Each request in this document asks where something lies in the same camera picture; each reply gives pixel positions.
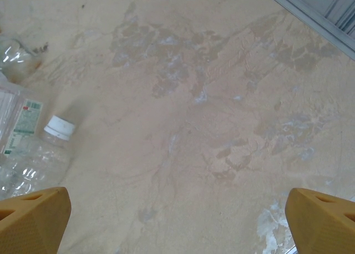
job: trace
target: crushed plastic bottle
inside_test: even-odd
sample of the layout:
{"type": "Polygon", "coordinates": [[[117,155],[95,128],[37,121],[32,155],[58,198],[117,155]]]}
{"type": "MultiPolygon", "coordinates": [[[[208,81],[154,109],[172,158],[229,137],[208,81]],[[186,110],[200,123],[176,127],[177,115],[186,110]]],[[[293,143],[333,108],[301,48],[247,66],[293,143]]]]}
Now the crushed plastic bottle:
{"type": "Polygon", "coordinates": [[[41,137],[21,140],[0,166],[0,200],[57,186],[69,167],[75,126],[53,116],[41,137]]]}
{"type": "Polygon", "coordinates": [[[20,83],[42,63],[48,45],[31,50],[17,35],[0,34],[0,70],[12,83],[20,83]]]}

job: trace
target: green label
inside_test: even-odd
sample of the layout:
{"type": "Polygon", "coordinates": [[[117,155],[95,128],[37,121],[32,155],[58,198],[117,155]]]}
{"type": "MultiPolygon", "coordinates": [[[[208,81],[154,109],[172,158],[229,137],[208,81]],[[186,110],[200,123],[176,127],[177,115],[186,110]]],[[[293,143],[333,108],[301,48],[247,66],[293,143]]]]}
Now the green label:
{"type": "Polygon", "coordinates": [[[25,136],[33,135],[36,131],[43,104],[38,101],[26,100],[22,106],[16,125],[7,141],[4,154],[7,156],[17,147],[25,136]]]}

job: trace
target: yellow plastic piece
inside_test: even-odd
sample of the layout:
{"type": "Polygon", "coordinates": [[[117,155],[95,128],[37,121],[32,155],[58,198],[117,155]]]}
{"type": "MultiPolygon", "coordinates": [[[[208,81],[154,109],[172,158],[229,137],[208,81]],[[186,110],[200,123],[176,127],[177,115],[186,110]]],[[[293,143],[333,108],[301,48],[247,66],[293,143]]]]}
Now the yellow plastic piece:
{"type": "Polygon", "coordinates": [[[285,213],[299,254],[355,253],[354,202],[292,189],[285,213]]]}
{"type": "Polygon", "coordinates": [[[71,210],[64,187],[0,201],[0,253],[57,253],[71,210]]]}

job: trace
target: plastic bottle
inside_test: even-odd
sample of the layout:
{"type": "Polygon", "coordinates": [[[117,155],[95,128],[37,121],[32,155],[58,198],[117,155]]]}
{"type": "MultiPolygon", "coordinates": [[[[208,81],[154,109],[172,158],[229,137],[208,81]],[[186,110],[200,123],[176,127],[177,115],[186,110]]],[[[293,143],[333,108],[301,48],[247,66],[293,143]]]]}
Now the plastic bottle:
{"type": "Polygon", "coordinates": [[[37,92],[7,80],[0,81],[0,162],[23,138],[39,135],[47,111],[46,101],[37,92]]]}
{"type": "Polygon", "coordinates": [[[75,126],[53,116],[40,137],[21,140],[0,165],[0,199],[58,185],[69,167],[67,143],[75,126]]]}
{"type": "Polygon", "coordinates": [[[28,48],[17,35],[0,34],[0,70],[12,83],[20,83],[42,63],[41,53],[48,46],[28,48]]]}

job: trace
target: marble floor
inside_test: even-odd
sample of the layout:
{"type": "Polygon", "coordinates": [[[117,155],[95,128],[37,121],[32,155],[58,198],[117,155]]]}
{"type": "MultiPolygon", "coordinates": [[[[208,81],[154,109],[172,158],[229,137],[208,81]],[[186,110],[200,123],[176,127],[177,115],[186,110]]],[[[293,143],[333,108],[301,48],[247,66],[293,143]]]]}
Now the marble floor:
{"type": "Polygon", "coordinates": [[[355,64],[273,0],[0,0],[75,122],[59,253],[285,253],[293,187],[354,199],[355,64]]]}

